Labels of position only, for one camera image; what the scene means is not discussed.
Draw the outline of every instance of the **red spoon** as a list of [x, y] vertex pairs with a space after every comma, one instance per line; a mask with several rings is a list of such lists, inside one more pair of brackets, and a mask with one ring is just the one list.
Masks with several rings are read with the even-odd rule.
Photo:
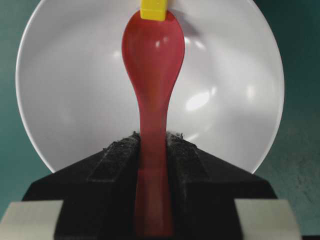
[[171, 12], [165, 21], [136, 12], [122, 38], [122, 57], [140, 113], [140, 159], [134, 222], [139, 237], [173, 235], [166, 129], [172, 90], [185, 55], [182, 29]]

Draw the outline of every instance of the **fuzzy black material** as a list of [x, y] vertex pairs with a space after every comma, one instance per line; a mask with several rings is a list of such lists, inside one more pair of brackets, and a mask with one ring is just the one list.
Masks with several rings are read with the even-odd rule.
[[107, 149], [35, 181], [23, 201], [63, 200], [55, 240], [98, 240], [134, 232], [140, 137]]
[[270, 184], [167, 135], [167, 164], [178, 239], [242, 239], [234, 199], [277, 198]]

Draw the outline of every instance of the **teal wall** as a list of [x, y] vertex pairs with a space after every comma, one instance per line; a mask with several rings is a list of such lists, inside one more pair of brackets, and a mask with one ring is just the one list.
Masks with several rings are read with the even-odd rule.
[[[50, 173], [23, 128], [15, 92], [19, 42], [38, 2], [0, 0], [0, 217]], [[275, 35], [285, 75], [279, 132], [256, 174], [290, 201], [304, 235], [320, 235], [320, 0], [255, 2]]]

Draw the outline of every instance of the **yellow block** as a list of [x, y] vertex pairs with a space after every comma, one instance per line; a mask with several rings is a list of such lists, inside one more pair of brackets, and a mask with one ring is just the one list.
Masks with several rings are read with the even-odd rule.
[[140, 16], [142, 19], [164, 21], [168, 0], [141, 0]]

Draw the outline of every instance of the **spoon handle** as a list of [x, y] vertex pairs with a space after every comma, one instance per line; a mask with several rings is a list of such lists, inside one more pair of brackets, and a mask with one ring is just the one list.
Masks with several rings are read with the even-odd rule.
[[140, 159], [135, 199], [135, 230], [139, 237], [173, 235], [168, 183], [167, 110], [140, 108]]

